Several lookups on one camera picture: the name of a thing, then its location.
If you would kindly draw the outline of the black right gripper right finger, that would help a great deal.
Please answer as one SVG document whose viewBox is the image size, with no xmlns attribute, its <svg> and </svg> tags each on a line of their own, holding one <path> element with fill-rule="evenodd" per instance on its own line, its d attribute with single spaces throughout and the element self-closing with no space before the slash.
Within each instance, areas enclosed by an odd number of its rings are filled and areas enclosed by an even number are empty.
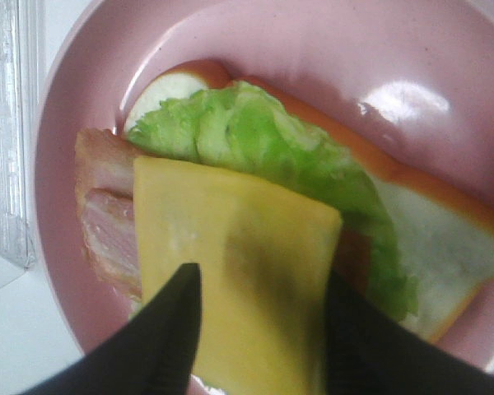
<svg viewBox="0 0 494 395">
<path fill-rule="evenodd" d="M 494 375 L 430 345 L 369 304 L 336 271 L 325 294 L 329 394 L 494 394 Z"/>
</svg>

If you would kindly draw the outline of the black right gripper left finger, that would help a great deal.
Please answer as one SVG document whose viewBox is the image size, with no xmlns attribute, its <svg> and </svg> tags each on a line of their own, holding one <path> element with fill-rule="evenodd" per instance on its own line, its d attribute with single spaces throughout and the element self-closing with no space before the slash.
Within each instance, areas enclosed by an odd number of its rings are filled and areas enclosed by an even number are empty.
<svg viewBox="0 0 494 395">
<path fill-rule="evenodd" d="M 200 326 L 200 268 L 184 263 L 128 324 L 27 393 L 185 394 Z"/>
</svg>

